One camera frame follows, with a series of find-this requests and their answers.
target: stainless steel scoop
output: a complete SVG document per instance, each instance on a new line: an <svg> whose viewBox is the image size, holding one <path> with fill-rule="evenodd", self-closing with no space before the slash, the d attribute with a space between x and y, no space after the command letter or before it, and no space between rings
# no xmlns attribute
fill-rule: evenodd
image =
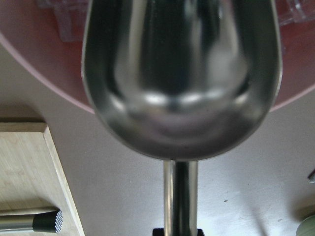
<svg viewBox="0 0 315 236"><path fill-rule="evenodd" d="M178 183L188 183L189 173L197 172L190 161L223 153L258 128L281 71L273 0L93 0L90 5L82 60L90 102L125 145L172 160L165 172ZM177 165L186 165L186 179ZM165 235L195 235L195 229L186 234L182 227L194 223L174 223L181 216L171 197L165 216L171 215L173 226Z"/></svg>

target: pink bowl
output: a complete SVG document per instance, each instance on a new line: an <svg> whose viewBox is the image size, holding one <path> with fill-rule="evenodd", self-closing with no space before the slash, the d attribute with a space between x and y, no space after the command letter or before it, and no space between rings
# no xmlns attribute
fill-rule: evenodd
<svg viewBox="0 0 315 236"><path fill-rule="evenodd" d="M8 0L0 1L0 12L0 43L43 84L93 113L81 80L82 43L60 41L53 11ZM315 21L284 26L281 34L283 79L273 110L315 89Z"/></svg>

